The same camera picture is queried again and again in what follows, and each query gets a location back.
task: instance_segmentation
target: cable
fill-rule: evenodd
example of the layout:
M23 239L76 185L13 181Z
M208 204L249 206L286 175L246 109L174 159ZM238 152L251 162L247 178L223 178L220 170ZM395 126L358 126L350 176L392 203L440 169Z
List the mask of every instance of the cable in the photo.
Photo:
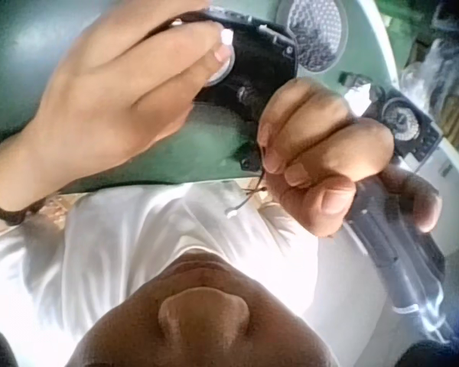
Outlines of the cable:
M248 197L241 204L233 208L228 208L224 211L228 219L233 218L234 216L237 216L238 210L242 209L253 198L253 195L255 195L256 193L259 193L260 191L267 190L265 187L259 189L259 186L262 183L264 176L265 176L265 171L262 171L262 174L260 175L260 178L259 178L259 182L255 186L255 189L250 190L247 193Z

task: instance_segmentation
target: wrist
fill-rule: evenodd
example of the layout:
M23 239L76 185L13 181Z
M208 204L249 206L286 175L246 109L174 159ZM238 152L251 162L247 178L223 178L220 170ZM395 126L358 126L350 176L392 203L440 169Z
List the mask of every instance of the wrist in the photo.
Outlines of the wrist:
M0 209L22 211L62 186L44 172L43 164L22 133L0 144Z

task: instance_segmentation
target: dark bracelet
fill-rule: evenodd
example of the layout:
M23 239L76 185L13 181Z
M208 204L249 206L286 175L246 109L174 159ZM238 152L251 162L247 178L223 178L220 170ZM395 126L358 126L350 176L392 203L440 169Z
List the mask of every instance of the dark bracelet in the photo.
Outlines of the dark bracelet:
M0 143L2 143L6 138L15 135L18 131L15 132L6 132L0 137ZM0 219L7 223L8 226L18 226L24 222L25 217L29 213L37 213L44 206L46 199L39 200L38 202L30 205L29 207L18 211L18 212L7 212L0 208Z

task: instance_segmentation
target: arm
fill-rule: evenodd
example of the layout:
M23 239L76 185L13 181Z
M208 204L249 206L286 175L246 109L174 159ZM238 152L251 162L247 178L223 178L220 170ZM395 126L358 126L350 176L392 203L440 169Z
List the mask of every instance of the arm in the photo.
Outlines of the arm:
M145 36L206 6L133 0L88 28L55 71L36 116L0 145L0 209L23 210L181 128L194 97L230 55L222 28L194 23Z

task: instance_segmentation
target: wire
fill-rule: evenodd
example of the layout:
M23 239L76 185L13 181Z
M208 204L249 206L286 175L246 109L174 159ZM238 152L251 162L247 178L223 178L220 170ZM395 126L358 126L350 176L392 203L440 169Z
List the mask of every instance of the wire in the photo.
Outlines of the wire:
M224 213L226 214L226 217L228 219L233 218L234 216L237 216L238 215L238 210L242 209L253 198L253 195L255 195L256 193L259 193L261 191L267 190L266 187L259 188L259 186L263 182L263 177L264 176L265 176L265 171L262 170L262 174L260 175L259 182L256 184L255 189L249 190L249 192L247 193L248 197L241 204L239 204L238 206L235 206L233 208L228 208L228 209L225 210Z

